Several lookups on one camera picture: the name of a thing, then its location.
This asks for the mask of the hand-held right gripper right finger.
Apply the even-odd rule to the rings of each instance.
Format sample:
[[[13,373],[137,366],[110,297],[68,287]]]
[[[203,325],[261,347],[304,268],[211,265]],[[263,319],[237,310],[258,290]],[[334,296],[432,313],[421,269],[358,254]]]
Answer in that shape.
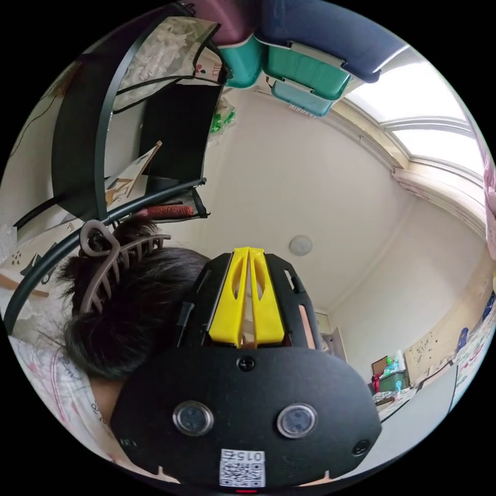
[[[250,247],[249,262],[255,346],[279,346],[285,331],[264,250]]]

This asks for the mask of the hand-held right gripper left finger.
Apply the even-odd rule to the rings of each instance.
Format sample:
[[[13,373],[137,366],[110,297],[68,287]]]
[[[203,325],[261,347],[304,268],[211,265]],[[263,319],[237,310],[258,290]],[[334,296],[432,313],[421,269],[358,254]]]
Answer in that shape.
[[[234,249],[209,329],[215,343],[240,347],[245,313],[249,248]]]

